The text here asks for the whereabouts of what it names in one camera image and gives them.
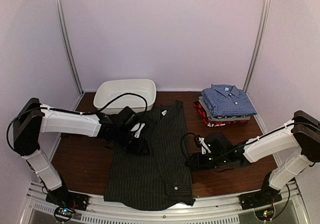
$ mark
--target shirt collar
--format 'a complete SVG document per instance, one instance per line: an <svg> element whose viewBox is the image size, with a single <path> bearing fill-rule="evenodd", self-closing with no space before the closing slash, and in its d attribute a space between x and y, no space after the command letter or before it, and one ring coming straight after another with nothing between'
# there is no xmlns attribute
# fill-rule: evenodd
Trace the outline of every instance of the shirt collar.
<svg viewBox="0 0 320 224"><path fill-rule="evenodd" d="M211 87L225 97L227 97L229 94L232 94L237 98L239 97L239 90L235 85L232 86L231 89L227 85L212 85Z"/></svg>

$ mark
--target gray folded shirt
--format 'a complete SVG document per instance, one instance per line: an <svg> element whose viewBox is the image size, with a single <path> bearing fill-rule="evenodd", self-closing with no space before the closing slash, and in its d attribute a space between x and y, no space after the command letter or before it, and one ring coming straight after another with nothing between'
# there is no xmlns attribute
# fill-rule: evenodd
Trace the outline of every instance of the gray folded shirt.
<svg viewBox="0 0 320 224"><path fill-rule="evenodd" d="M250 115L242 115L242 116L212 116L209 108L207 107L205 100L202 96L199 96L199 102L206 112L206 116L211 122L232 122L232 121L249 121Z"/></svg>

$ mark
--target white wall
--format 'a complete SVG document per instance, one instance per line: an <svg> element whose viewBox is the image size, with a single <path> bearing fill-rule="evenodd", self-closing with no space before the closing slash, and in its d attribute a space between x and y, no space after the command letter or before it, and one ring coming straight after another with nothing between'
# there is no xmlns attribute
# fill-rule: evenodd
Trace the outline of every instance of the white wall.
<svg viewBox="0 0 320 224"><path fill-rule="evenodd" d="M320 0L272 0L248 93L268 131L297 110L320 120ZM281 153L285 161L290 151ZM320 164L297 178L313 224L319 223Z"/></svg>
<svg viewBox="0 0 320 224"><path fill-rule="evenodd" d="M63 0L83 89L147 78L158 90L242 88L262 0Z"/></svg>
<svg viewBox="0 0 320 224"><path fill-rule="evenodd" d="M7 146L5 133L31 97L73 108L78 94L64 51L54 0L0 0L0 223L15 224L34 174ZM49 155L57 134L45 134Z"/></svg>

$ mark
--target wooden surface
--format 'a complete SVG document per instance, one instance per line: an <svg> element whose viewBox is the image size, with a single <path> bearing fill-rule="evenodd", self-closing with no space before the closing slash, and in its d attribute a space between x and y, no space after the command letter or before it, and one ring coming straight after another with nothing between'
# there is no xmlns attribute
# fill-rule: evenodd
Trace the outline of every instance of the wooden surface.
<svg viewBox="0 0 320 224"><path fill-rule="evenodd" d="M86 93L78 111L95 111L95 93ZM207 127L193 107L199 92L158 92L155 106L171 105L175 100L183 101L188 132L203 137L211 132L223 132L234 144L261 135L254 118L248 123L223 127ZM199 152L192 137L189 139L189 153ZM72 191L103 195L112 164L112 150L104 147L105 141L94 137L67 135L61 139L52 164L63 176ZM256 190L261 187L265 175L277 168L272 156L265 157L250 166L222 173L213 170L193 171L192 188L195 197L210 197Z"/></svg>

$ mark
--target plaid shirt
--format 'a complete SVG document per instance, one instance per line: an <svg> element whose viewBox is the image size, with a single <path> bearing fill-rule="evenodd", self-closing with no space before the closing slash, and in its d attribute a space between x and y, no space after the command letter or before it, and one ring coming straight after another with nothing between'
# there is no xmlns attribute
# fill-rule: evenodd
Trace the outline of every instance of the plaid shirt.
<svg viewBox="0 0 320 224"><path fill-rule="evenodd" d="M253 116L257 112L247 94L235 85L211 85L201 92L213 117Z"/></svg>

